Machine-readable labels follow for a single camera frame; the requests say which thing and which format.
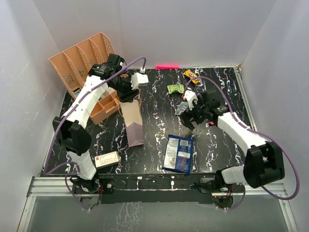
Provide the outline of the silver foil packet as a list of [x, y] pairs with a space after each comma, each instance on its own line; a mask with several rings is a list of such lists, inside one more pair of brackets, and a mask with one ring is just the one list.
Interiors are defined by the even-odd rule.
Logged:
[[182, 101], [175, 111], [176, 116], [181, 116], [188, 109], [188, 102]]

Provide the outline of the blue white snack bag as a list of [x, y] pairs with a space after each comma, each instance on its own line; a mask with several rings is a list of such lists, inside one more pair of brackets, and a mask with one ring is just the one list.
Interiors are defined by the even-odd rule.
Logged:
[[163, 169], [190, 174], [194, 141], [191, 138], [169, 135]]

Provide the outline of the lilac paper bag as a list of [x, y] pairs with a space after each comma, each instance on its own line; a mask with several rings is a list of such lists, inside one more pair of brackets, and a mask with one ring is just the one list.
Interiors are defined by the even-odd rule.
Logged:
[[133, 102], [121, 102], [118, 109], [124, 119], [128, 147], [144, 144], [144, 134], [140, 103], [137, 99]]

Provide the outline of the pink plastic file organizer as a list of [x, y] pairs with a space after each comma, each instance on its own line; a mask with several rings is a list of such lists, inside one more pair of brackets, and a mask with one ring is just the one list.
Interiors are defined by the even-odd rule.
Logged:
[[[67, 92], [76, 99], [78, 92], [86, 82], [90, 68], [95, 64], [107, 61], [114, 50], [110, 39], [102, 32], [49, 58], [58, 76], [64, 83]], [[100, 97], [90, 119], [99, 124], [119, 109], [116, 90], [109, 88]]]

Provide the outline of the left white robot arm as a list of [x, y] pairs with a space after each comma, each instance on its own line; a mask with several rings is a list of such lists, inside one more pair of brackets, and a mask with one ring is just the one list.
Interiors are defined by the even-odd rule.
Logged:
[[72, 106], [63, 116], [53, 120], [53, 139], [65, 147], [78, 168], [78, 177], [84, 180], [84, 189], [90, 193], [99, 189], [100, 181], [94, 178], [97, 170], [89, 153], [91, 136], [86, 131], [86, 125], [96, 104], [108, 88], [116, 90], [120, 102], [133, 102], [139, 94], [138, 88], [133, 86], [136, 78], [127, 73], [127, 68], [125, 60], [116, 54], [110, 54], [102, 64], [94, 64]]

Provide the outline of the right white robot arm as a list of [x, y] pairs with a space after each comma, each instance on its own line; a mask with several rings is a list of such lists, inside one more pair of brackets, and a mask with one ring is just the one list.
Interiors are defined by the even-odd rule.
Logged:
[[251, 131], [235, 113], [216, 99], [215, 90], [196, 94], [187, 90], [177, 108], [184, 126], [194, 130], [194, 123], [208, 121], [229, 135], [245, 155], [242, 166], [227, 167], [215, 174], [215, 179], [207, 184], [225, 192], [233, 184], [258, 188], [285, 177], [283, 152], [274, 142]]

